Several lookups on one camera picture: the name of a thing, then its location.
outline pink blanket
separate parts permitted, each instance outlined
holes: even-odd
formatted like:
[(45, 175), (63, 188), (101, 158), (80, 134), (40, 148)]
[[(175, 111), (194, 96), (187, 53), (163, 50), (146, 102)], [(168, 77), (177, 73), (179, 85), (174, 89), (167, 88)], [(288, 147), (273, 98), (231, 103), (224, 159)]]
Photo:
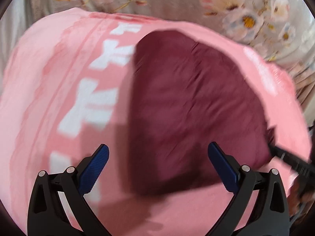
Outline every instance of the pink blanket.
[[(260, 98), (268, 126), (276, 126), (277, 144), (307, 159), (310, 140), (291, 80), (251, 48), (192, 23), (74, 8), (35, 23), (14, 49), (5, 74), (0, 199), (24, 232), (37, 173), (77, 165), (100, 143), (111, 155), (86, 200), (114, 236), (204, 235), (226, 208), (231, 193), (221, 184), (161, 198), (130, 194), (126, 137), (132, 55), (146, 34), (165, 29), (181, 31), (234, 60)], [(279, 169), (288, 191), (288, 167), (275, 159), (264, 169), (272, 167)]]

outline floral fabric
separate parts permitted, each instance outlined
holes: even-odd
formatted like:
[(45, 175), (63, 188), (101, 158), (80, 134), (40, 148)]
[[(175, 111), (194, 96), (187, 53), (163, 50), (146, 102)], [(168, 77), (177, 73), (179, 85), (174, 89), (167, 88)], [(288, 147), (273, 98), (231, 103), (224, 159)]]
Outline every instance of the floral fabric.
[(33, 0), (33, 7), (37, 18), (81, 7), (197, 23), (288, 70), (301, 103), (315, 82), (315, 21), (303, 0)]

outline maroon fabric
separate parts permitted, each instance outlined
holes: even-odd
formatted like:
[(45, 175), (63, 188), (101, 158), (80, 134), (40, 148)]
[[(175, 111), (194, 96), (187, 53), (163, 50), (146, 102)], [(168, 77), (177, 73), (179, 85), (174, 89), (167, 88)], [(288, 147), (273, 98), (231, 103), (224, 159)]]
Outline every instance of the maroon fabric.
[(177, 31), (156, 31), (134, 59), (129, 162), (137, 193), (217, 182), (212, 141), (241, 165), (270, 161), (263, 107), (228, 56)]

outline light pink fabric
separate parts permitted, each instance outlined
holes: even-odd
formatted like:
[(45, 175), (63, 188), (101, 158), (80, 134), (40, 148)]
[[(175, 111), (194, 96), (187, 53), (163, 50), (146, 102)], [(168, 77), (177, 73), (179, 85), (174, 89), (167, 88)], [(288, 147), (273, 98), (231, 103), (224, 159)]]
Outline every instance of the light pink fabric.
[[(86, 200), (113, 236), (204, 235), (228, 205), (231, 193), (221, 184), (156, 199), (129, 193), (125, 154), (133, 48), (157, 29), (177, 29), (230, 56), (261, 99), (268, 126), (276, 126), (277, 144), (308, 158), (311, 145), (294, 85), (251, 48), (192, 23), (71, 9), (35, 23), (5, 74), (0, 198), (24, 232), (37, 173), (77, 165), (100, 143), (109, 146), (110, 159)], [(288, 167), (276, 159), (265, 170), (272, 167), (288, 190)], [(239, 226), (249, 215), (250, 210)]]

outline yellow flower center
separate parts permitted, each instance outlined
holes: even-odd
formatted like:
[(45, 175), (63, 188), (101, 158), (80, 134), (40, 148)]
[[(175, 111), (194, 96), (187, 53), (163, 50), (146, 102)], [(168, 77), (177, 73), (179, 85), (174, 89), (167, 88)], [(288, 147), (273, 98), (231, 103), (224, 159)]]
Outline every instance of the yellow flower center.
[(253, 28), (256, 25), (256, 21), (251, 16), (244, 16), (243, 23), (246, 28)]
[(232, 10), (237, 9), (237, 8), (238, 8), (238, 5), (237, 5), (237, 4), (231, 4), (231, 5), (229, 5), (226, 9), (227, 9), (228, 11), (232, 11)]
[(283, 40), (287, 41), (289, 39), (289, 34), (288, 32), (285, 32), (284, 35), (282, 36)]

